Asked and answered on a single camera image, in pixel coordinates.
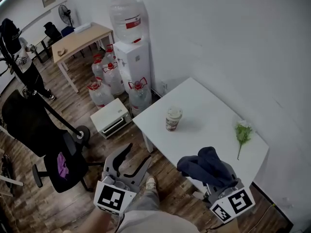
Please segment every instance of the office chair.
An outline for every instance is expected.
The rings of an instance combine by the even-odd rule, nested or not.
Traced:
[[[3,121],[7,124],[7,131],[11,136],[27,146],[37,156],[44,156],[45,172],[39,172],[33,166],[33,175],[36,184],[41,187],[41,177],[49,176],[55,190],[59,193],[74,187],[82,182],[87,188],[83,177],[88,171],[88,166],[104,166],[104,163],[87,164],[81,151],[83,146],[88,146],[90,132],[87,127],[79,126],[78,131],[84,132],[84,140],[74,138],[66,130],[61,130],[54,125],[45,107],[36,96],[24,98],[15,90],[2,107]],[[62,152],[66,166],[69,170],[66,178],[58,173],[57,157]]]
[[[53,45],[55,42],[59,41],[62,38],[61,33],[57,30],[55,25],[51,22],[48,22],[44,25],[45,31],[44,33],[51,38],[48,42],[49,46]]]
[[[71,27],[71,26],[67,26],[64,29],[62,29],[62,31],[61,31],[63,37],[67,36],[68,34],[70,34],[72,32],[74,32],[74,27]],[[84,58],[84,53],[82,50],[80,50],[80,53],[81,53],[82,57]]]

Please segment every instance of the gray pants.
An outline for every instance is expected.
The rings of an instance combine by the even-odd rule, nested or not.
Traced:
[[[146,190],[140,199],[133,202],[126,212],[130,211],[159,211],[160,200],[156,189]]]

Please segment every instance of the blue chair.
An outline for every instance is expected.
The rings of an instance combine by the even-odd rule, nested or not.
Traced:
[[[67,36],[68,34],[70,34],[70,33],[72,33],[72,32],[74,32],[74,27],[71,27],[71,26],[67,26],[67,27],[65,27],[65,28],[61,31],[63,37]],[[81,53],[81,55],[82,55],[83,58],[84,58],[84,53],[83,53],[82,50],[80,51],[80,53]]]

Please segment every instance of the flower stem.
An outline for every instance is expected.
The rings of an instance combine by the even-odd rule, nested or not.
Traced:
[[[238,160],[239,160],[239,156],[240,156],[240,152],[241,152],[241,147],[242,147],[242,144],[240,143],[240,148],[239,148],[239,153],[238,153]]]

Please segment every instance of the black tripod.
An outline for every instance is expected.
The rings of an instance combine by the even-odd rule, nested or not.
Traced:
[[[72,135],[74,141],[82,146],[88,147],[88,141],[90,139],[90,131],[86,126],[78,126],[77,128],[74,128],[71,126],[66,120],[64,120],[55,110],[53,110],[52,107],[48,103],[44,101],[44,99],[37,93],[37,91],[33,88],[33,85],[26,80],[21,72],[21,70],[18,68],[17,64],[15,63],[15,57],[13,54],[10,54],[8,50],[6,49],[4,42],[3,42],[3,35],[2,30],[0,30],[0,51],[3,55],[3,58],[0,58],[0,61],[5,61],[8,66],[10,66],[13,71],[16,73],[16,75],[20,78],[20,80],[24,83],[26,86],[28,93],[31,94],[38,102],[40,102],[44,108],[46,108],[54,117],[56,117],[61,123],[63,123],[67,128],[72,130],[74,133]]]

